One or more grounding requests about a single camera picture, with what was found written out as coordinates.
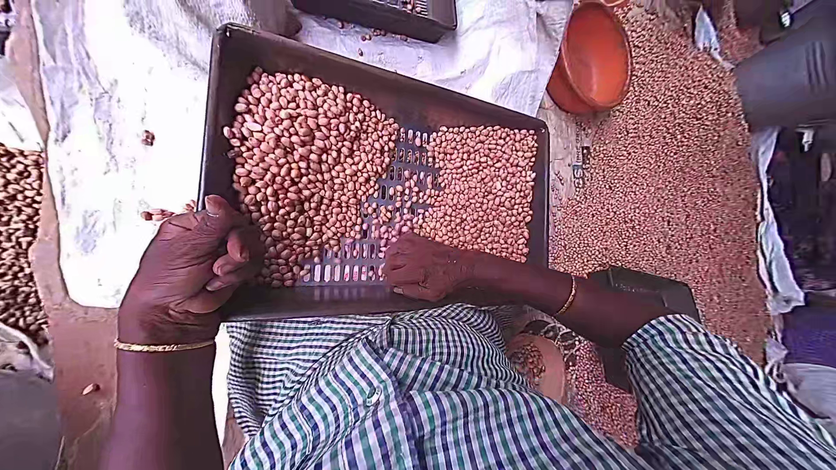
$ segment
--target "orange plastic bowl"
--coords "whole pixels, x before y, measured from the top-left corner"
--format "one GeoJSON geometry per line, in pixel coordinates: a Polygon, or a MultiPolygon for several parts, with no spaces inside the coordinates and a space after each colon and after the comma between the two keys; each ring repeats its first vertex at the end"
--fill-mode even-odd
{"type": "Polygon", "coordinates": [[[627,95],[631,70],[621,23],[604,4],[586,1],[569,18],[546,90],[569,113],[609,110],[627,95]]]}

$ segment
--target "shirt button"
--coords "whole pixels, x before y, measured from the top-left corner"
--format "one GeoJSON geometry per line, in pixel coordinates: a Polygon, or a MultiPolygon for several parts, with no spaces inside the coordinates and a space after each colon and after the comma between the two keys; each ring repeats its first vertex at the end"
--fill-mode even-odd
{"type": "Polygon", "coordinates": [[[366,406],[372,406],[380,400],[380,388],[375,387],[374,389],[369,391],[369,394],[366,396],[366,406]]]}

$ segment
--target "white plastic sheet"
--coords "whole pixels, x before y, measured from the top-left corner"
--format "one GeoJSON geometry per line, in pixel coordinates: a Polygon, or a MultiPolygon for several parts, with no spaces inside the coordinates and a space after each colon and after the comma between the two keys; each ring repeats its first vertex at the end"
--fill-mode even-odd
{"type": "MultiPolygon", "coordinates": [[[[117,306],[156,230],[139,212],[178,211],[196,196],[212,32],[256,23],[248,5],[34,0],[60,263],[73,300],[117,306]],[[143,130],[155,133],[154,146],[141,144],[143,130]]],[[[368,29],[302,15],[298,38],[534,115],[571,7],[459,0],[459,27],[438,44],[361,42],[368,29]]]]}

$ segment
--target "person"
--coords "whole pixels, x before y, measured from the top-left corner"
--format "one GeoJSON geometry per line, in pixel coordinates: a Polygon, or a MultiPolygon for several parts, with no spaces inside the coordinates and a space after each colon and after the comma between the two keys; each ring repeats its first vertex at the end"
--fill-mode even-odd
{"type": "MultiPolygon", "coordinates": [[[[118,398],[101,468],[219,468],[214,311],[262,265],[220,197],[163,222],[119,311],[118,398]]],[[[416,235],[386,253],[396,292],[495,289],[626,351],[640,443],[601,437],[509,364],[490,309],[230,324],[231,468],[835,468],[836,448],[728,340],[583,278],[416,235]]]]}

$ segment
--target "bracelet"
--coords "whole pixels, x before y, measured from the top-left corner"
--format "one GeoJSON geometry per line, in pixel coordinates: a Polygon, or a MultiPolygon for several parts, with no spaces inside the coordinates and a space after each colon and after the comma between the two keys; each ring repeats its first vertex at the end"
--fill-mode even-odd
{"type": "Polygon", "coordinates": [[[123,343],[119,340],[113,340],[113,346],[117,350],[133,351],[133,352],[173,352],[196,350],[209,345],[214,345],[215,340],[201,341],[200,343],[188,343],[185,345],[134,345],[131,343],[123,343]]]}
{"type": "Polygon", "coordinates": [[[564,312],[566,312],[566,310],[569,310],[569,307],[571,307],[571,306],[572,306],[572,302],[574,302],[574,293],[575,293],[575,288],[577,287],[577,284],[575,283],[575,281],[574,281],[574,276],[573,276],[572,274],[570,274],[570,275],[569,275],[569,277],[570,277],[570,278],[572,278],[572,290],[570,290],[570,291],[569,291],[569,298],[568,298],[568,299],[566,299],[566,303],[565,303],[565,304],[563,304],[563,308],[562,308],[562,309],[560,309],[560,310],[559,310],[559,311],[558,311],[558,312],[554,315],[554,316],[556,316],[556,317],[557,317],[557,316],[560,316],[561,314],[563,314],[564,312]]]}

